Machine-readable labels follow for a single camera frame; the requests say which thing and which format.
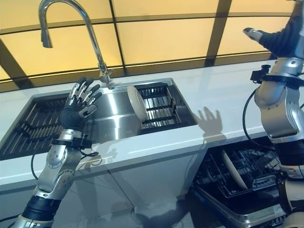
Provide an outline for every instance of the faucet handle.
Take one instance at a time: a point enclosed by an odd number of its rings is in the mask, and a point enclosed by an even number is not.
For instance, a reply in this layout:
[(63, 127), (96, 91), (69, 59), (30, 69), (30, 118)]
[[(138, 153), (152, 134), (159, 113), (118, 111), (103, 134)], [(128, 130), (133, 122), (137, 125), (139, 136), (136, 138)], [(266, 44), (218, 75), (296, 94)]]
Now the faucet handle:
[(113, 73), (112, 70), (106, 70), (105, 72), (100, 72), (99, 79), (101, 82), (109, 83), (111, 81), (110, 75)]

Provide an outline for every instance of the floor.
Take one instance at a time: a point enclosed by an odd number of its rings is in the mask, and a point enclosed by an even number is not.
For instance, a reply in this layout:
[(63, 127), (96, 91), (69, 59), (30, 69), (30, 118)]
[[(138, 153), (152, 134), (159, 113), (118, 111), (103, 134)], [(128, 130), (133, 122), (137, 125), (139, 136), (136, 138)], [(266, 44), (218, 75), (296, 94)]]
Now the floor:
[(79, 228), (224, 228), (191, 194), (171, 202), (156, 202), (104, 215)]

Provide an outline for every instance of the white cabinet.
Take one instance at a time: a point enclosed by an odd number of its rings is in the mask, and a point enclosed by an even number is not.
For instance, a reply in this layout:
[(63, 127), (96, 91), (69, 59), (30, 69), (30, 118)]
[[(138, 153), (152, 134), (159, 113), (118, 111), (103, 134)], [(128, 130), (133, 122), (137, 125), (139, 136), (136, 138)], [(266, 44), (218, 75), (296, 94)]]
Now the white cabinet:
[(111, 171), (134, 206), (174, 200), (187, 193), (206, 150)]
[[(84, 176), (76, 178), (62, 200), (53, 227), (90, 227), (101, 215), (132, 207), (107, 171), (91, 174), (89, 168), (81, 172)], [(31, 186), (0, 192), (1, 218), (22, 213), (33, 189)], [(13, 221), (0, 223), (0, 228), (6, 228)]]

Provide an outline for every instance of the chrome faucet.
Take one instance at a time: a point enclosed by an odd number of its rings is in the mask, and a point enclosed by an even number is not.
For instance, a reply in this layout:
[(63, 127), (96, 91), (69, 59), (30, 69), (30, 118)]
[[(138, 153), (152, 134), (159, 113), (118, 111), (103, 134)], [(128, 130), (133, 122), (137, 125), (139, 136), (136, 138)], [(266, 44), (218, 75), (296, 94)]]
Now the chrome faucet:
[(55, 3), (55, 2), (62, 2), (62, 3), (66, 3), (70, 6), (72, 6), (74, 9), (76, 9), (80, 15), (82, 16), (82, 18), (85, 21), (85, 25), (86, 28), (89, 32), (89, 36), (90, 39), (92, 41), (93, 44), (93, 48), (98, 60), (98, 68), (100, 71), (99, 74), (99, 79), (101, 82), (106, 83), (107, 87), (109, 89), (114, 89), (114, 83), (111, 81), (110, 75), (112, 74), (112, 70), (108, 70), (103, 57), (101, 55), (97, 40), (96, 40), (96, 36), (93, 30), (93, 26), (91, 23), (91, 20), (88, 16), (88, 14), (86, 13), (86, 11), (84, 10), (84, 8), (82, 8), (81, 5), (79, 5), (78, 2), (76, 2), (75, 0), (43, 0), (40, 5), (39, 5), (39, 21), (40, 21), (40, 26), (41, 26), (41, 41), (43, 43), (43, 46), (45, 48), (52, 48), (52, 43), (51, 43), (51, 39), (49, 37), (49, 33), (48, 33), (48, 25), (47, 25), (47, 18), (46, 18), (46, 13), (48, 10), (48, 7)]

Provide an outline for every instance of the robotic arm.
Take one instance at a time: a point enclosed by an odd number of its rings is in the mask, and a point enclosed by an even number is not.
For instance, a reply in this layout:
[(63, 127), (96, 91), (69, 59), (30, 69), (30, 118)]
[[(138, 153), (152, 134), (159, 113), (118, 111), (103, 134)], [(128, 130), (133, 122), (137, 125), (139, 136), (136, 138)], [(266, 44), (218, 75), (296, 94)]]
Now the robotic arm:
[(13, 228), (50, 228), (61, 200), (73, 184), (76, 166), (83, 148), (91, 148), (92, 142), (82, 131), (85, 118), (96, 111), (94, 102), (102, 95), (93, 95), (100, 85), (87, 90), (93, 82), (79, 79), (68, 95), (60, 121), (64, 127), (60, 137), (52, 142), (44, 170), (25, 210), (19, 215)]
[(280, 204), (290, 214), (282, 227), (304, 228), (304, 113), (299, 107), (299, 87), (304, 86), (299, 78), (304, 63), (304, 0), (296, 1), (282, 31), (243, 31), (278, 57), (270, 73), (265, 66), (259, 71), (255, 103), (281, 162)]

